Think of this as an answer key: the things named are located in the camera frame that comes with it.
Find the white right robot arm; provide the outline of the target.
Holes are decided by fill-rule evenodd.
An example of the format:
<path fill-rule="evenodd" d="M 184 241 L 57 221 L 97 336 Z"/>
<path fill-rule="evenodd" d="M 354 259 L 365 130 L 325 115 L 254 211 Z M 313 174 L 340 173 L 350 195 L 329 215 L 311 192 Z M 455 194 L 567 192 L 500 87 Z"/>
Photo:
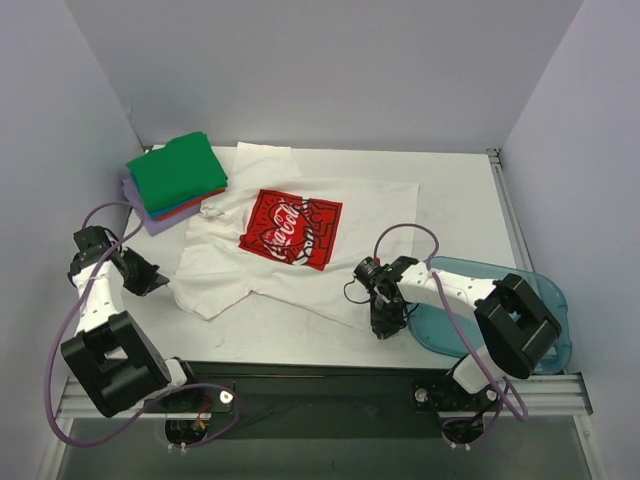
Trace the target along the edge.
<path fill-rule="evenodd" d="M 400 256 L 384 266 L 367 257 L 353 277 L 369 294 L 371 328 L 380 339 L 400 329 L 410 305 L 435 307 L 449 317 L 467 350 L 442 386 L 455 408 L 467 407 L 500 380 L 529 378 L 563 333 L 557 316 L 516 273 L 465 277 Z"/>

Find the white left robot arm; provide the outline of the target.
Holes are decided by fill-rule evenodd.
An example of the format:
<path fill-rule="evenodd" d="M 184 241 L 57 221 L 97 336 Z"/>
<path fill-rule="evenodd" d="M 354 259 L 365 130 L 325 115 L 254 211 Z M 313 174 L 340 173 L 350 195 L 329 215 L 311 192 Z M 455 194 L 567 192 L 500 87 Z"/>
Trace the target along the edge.
<path fill-rule="evenodd" d="M 124 290 L 144 297 L 169 279 L 133 249 L 117 247 L 110 234 L 100 226 L 74 234 L 78 253 L 68 277 L 81 298 L 79 323 L 61 355 L 107 418 L 163 392 L 177 410 L 191 411 L 203 390 L 191 368 L 163 358 L 122 303 Z"/>

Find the white t-shirt red print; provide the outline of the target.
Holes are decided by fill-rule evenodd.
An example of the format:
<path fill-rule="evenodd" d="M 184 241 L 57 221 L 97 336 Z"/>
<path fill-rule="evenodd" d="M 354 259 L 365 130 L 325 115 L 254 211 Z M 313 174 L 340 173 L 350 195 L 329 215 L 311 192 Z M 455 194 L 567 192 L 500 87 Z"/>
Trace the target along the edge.
<path fill-rule="evenodd" d="M 240 142 L 226 192 L 188 221 L 170 281 L 183 310 L 210 321 L 250 294 L 366 331 L 343 286 L 389 226 L 416 219 L 416 183 L 306 177 L 288 147 Z"/>

